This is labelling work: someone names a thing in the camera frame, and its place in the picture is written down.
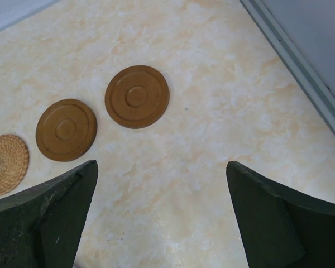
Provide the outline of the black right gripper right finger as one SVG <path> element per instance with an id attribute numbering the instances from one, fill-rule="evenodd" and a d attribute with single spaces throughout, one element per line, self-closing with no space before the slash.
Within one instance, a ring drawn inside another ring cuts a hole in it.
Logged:
<path id="1" fill-rule="evenodd" d="M 249 267 L 335 267 L 335 204 L 237 161 L 226 177 Z"/>

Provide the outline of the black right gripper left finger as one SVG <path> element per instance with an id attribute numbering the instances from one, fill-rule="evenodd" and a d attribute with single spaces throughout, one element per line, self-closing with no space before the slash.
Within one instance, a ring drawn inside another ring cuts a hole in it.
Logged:
<path id="1" fill-rule="evenodd" d="M 73 267 L 97 180 L 90 160 L 0 199 L 0 267 Z"/>

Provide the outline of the light brown wooden coaster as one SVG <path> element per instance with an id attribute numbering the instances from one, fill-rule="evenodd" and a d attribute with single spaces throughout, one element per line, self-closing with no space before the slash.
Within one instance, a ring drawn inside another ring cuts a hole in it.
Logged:
<path id="1" fill-rule="evenodd" d="M 164 76 L 146 65 L 130 66 L 109 82 L 104 104 L 119 125 L 139 129 L 159 120 L 167 110 L 170 90 Z"/>

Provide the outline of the woven rattan coaster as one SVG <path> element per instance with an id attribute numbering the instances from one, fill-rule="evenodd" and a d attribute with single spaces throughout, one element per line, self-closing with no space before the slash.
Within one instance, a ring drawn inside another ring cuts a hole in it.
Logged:
<path id="1" fill-rule="evenodd" d="M 27 173 L 29 151 L 16 135 L 0 135 L 0 196 L 15 189 Z"/>

